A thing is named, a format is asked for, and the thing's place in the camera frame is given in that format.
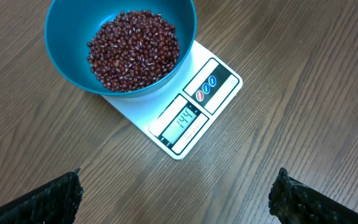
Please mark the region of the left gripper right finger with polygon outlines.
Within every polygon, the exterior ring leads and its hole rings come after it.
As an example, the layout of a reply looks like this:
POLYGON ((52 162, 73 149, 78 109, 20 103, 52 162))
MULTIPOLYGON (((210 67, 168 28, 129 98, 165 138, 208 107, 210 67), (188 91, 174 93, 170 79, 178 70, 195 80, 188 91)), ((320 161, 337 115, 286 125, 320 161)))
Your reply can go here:
POLYGON ((358 224, 357 212, 290 177, 283 167, 268 195, 268 207, 285 224, 358 224))

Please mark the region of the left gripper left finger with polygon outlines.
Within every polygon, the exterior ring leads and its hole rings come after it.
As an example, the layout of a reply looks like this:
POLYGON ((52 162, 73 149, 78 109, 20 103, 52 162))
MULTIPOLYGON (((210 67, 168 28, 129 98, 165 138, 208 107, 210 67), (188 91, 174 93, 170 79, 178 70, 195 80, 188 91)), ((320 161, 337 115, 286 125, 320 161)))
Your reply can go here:
POLYGON ((84 190, 76 169, 0 206, 0 224, 73 223, 84 190))

